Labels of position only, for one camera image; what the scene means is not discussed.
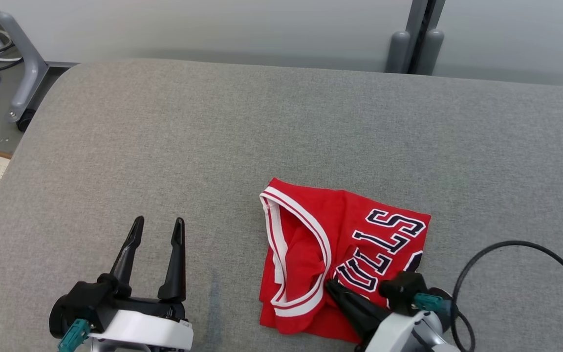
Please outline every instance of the green cable connector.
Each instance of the green cable connector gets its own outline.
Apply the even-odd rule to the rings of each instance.
[[[90,326],[84,319],[75,319],[75,322],[58,344],[58,352],[74,352],[90,334]]]
[[[432,296],[431,294],[418,293],[414,296],[414,305],[420,310],[438,312],[442,309],[442,297]]]

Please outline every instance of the white wall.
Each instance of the white wall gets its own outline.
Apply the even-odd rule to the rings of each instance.
[[[0,0],[47,62],[177,58],[383,71],[411,0]]]
[[[563,0],[446,0],[434,76],[563,85]]]

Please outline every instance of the gray tablecloth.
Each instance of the gray tablecloth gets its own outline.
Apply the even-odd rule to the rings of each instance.
[[[146,218],[131,279],[163,283],[186,220],[194,350],[342,351],[259,325],[274,176],[432,215],[420,271],[452,289],[487,245],[563,256],[563,87],[130,60],[54,85],[0,184],[0,352],[53,351],[50,309],[110,269]],[[563,268],[531,249],[483,258],[461,309],[479,351],[563,351]]]

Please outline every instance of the caster wheel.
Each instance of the caster wheel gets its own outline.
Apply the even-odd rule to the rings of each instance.
[[[36,110],[34,109],[25,109],[25,112],[22,114],[21,118],[16,122],[16,127],[21,131],[25,132],[27,126],[32,121],[32,118],[36,114]]]

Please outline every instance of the folded red jersey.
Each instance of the folded red jersey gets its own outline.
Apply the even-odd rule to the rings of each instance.
[[[431,216],[344,190],[291,185],[274,178],[260,194],[270,249],[260,287],[260,324],[282,334],[308,332],[358,343],[324,290],[329,279],[373,303],[382,280],[418,268]]]

